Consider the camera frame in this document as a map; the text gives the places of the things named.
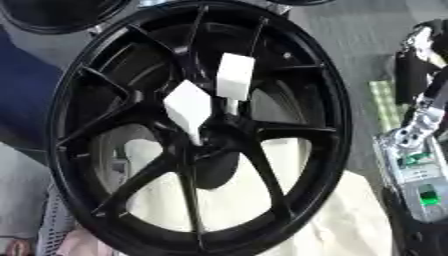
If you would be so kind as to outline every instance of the white cloth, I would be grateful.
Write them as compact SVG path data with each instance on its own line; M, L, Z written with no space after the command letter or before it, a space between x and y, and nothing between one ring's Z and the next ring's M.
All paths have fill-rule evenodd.
M300 176L310 146L296 139L263 144L280 184L289 191ZM157 144L134 140L126 145L134 173L159 153ZM199 190L199 205L208 231L235 226L270 207L269 195L247 159L223 187ZM172 230L189 231L188 213L178 178L166 174L140 190L128 205L142 220ZM367 181L345 172L337 189L319 213L294 237L263 256L388 256L392 235L388 219Z

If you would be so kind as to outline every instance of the rim lip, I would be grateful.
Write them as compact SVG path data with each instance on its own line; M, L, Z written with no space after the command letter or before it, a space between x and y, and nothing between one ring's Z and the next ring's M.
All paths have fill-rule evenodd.
M145 255L145 253L139 250L145 247L154 250L155 253L154 255L196 255L196 254L181 253L181 252L171 253L156 247L151 247L147 244L145 245L143 241L134 241L130 240L129 238L120 236L120 234L112 234L112 232L106 231L106 226L104 225L104 223L95 222L96 218L91 216L90 213L87 213L86 209L83 209L83 207L85 207L85 203L82 202L83 200L79 199L78 197L79 191L75 191L76 189L74 189L69 183L67 183L66 179L64 179L65 175L64 171L61 168L61 161L60 161L61 159L59 159L58 157L59 153L57 148L55 147L57 138L55 138L53 134L56 134L56 131L58 130L59 126L59 120L63 118L63 114L60 114L60 111L61 109L64 109L64 106L66 107L67 105L66 102L62 101L62 96L66 94L72 76L75 74L79 64L92 62L92 60L94 59L91 58L92 55L95 55L94 54L95 52L101 50L101 48L99 47L107 47L108 45L107 42L113 41L114 36L116 36L118 32L127 24L129 24L131 21L135 22L141 20L141 18L138 17L146 17L147 21L151 19L157 19L160 18L160 15L166 15L166 13L169 13L170 8L172 7L180 7L182 9L189 7L188 5L194 5L194 4L197 5L197 3L198 2L195 0L179 1L159 5L156 8L154 7L147 8L110 26L105 32L97 36L97 38L95 38L95 40L93 40L83 50L83 52L71 64L70 68L65 72L64 76L62 77L58 85L57 91L54 95L54 101L49 112L50 114L47 122L48 159L53 178L55 180L56 186L58 187L62 195L63 200L68 205L69 209L78 219L78 221L82 225L88 227L89 231L91 231L94 235L100 237L101 239L105 240L108 244L112 245L114 248L130 253L130 255ZM304 224L306 224L307 221L311 219L311 217L317 212L317 210L320 209L320 207L328 198L330 193L335 189L342 175L343 169L345 167L345 162L348 158L352 139L352 121L351 121L349 98L344 83L342 81L342 78L340 77L336 68L332 64L330 58L323 51L321 46L315 41L315 39L313 39L304 30L302 30L300 27L298 27L291 21L288 21L278 15L275 15L264 9L255 7L247 3L221 1L221 0L203 1L201 3L210 5L219 4L221 6L234 5L234 8L242 7L245 8L246 10L248 10L249 8L252 9L252 11L261 12L261 14L263 14L264 16L268 16L270 19L276 19L276 20L283 19L283 21L279 23L282 24L282 26L283 25L285 26L285 30L289 31L288 32L289 36L291 36L292 38L296 38L297 40L294 41L296 41L298 45L302 46L302 48L306 50L306 52L309 54L310 57L318 59L323 63L325 63L326 70L322 74L324 74L323 75L324 80L328 83L326 85L328 87L327 90L330 91L329 94L330 96L332 96L332 98L336 98L336 100L334 99L333 101L339 103L338 105L335 105L335 103L332 102L332 105L334 105L335 107L334 111L338 112L337 113L337 115L339 115L338 119L340 119L339 121L341 121L340 124L337 124L338 127L336 127L338 135L341 138L341 141L336 144L337 148L335 149L335 152L340 154L337 157L331 156L334 160L334 164L332 165L333 168L329 167L326 168L327 170L325 170L325 173L327 174L327 176L325 176L325 180L323 180L322 178L320 180L320 183L323 182L323 184L317 184L322 185L321 187L318 188L313 187L314 197L309 198L309 200L306 202L306 207L302 207L303 211L299 213L300 215L298 215L298 217L294 221L292 221L292 224L289 223L279 232L274 232L272 234L264 234L260 238L260 240L263 241L262 246L253 246L253 245L246 246L246 248L244 248L243 250L240 247L228 248L228 249L226 248L225 249L226 251L224 252L224 255L242 255L242 256L254 255L266 249L269 249L274 245L277 245L278 243L286 240L287 238L292 236L295 232L297 232ZM223 252L221 251L210 252L207 255L223 255Z
M314 6L314 5L321 5L321 4L327 4L331 3L335 0L309 0L308 2L300 2L300 0L267 0L269 2L278 3L278 4L284 4L284 5L290 5L290 6Z
M33 26L27 22L20 21L13 17L13 15L0 5L0 13L2 13L6 20L8 20L14 26L20 28L23 31L27 31L39 35L61 35L78 32L84 29L94 27L106 20L111 19L119 12L121 12L131 2L131 0L118 0L103 10L95 20L84 20L71 25L64 26Z

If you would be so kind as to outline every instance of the green mat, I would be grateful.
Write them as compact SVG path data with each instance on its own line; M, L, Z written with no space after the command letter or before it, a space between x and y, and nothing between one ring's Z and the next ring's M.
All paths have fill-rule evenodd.
M382 132L400 127L407 106L395 105L394 82L372 81L369 85L378 110Z

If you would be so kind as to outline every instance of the black wheel rim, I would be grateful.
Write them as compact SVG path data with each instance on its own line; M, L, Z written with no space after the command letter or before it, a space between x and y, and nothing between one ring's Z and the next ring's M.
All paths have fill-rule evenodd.
M292 5L292 6L311 6L333 2L334 0L270 0L270 2Z
M157 33L160 28L166 31L167 27L179 24L188 28L187 33L175 33L172 38L163 38ZM263 59L259 55L265 44L281 42L280 52L272 45L268 48L280 56L287 49L293 56L291 63L287 61L290 64L277 66L278 63L272 60L265 61L256 67L254 76L264 79L301 75L304 79L317 79L319 86L316 90L322 99L319 104L324 117L320 124L313 120L309 124L268 123L252 120L247 114L235 118L224 115L220 111L219 100L216 100L216 111L205 125L204 133L211 134L207 135L211 140L216 139L216 145L222 150L218 153L236 150L251 160L268 187L273 207L240 226L206 232L197 213L192 168L182 168L178 174L184 181L193 230L174 232L143 223L122 206L139 188L163 174L160 167L178 170L173 162L194 166L194 159L206 158L210 152L217 152L216 148L209 147L189 151L194 152L194 156L184 154L191 145L185 142L185 136L170 123L158 104L173 86L185 78L206 92L214 93L213 83L203 81L210 77L207 72L216 72L218 64L203 64L207 66L204 72L201 72L201 66L189 65L195 59L190 53L195 51L200 42L198 38L204 31L245 34L244 44L238 43L237 49L226 51L253 55L258 59ZM179 42L179 37L183 38L181 43L173 48L172 43ZM160 65L169 64L167 74L161 76L163 79L156 82L153 78L151 85L139 88L132 84L123 85L121 81L124 78L115 77L110 67L116 65L117 56L121 56L117 53L129 50L129 42L149 47L151 51L158 52L159 57L162 56L154 59ZM97 85L93 89L92 86L80 86L92 82ZM298 87L289 89L294 97L298 96ZM109 195L104 189L98 189L101 185L90 175L93 172L91 142L103 132L130 123L146 126L167 149L147 166L146 170L151 171L134 176L118 192ZM64 75L55 94L48 128L49 160L66 203L83 226L129 255L254 255L278 244L300 229L333 191L351 143L347 93L333 64L314 39L278 15L248 4L225 1L160 5L111 26L95 38ZM305 138L313 144L303 174L287 195L282 194L260 146L262 140L283 137Z

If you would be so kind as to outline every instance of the white foam block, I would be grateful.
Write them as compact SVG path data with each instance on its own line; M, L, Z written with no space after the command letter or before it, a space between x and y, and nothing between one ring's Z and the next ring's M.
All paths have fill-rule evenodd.
M201 145L199 128L212 114L210 95L189 80L183 81L164 100L168 117Z
M231 100L246 101L254 66L254 58L224 53L216 75L217 95Z

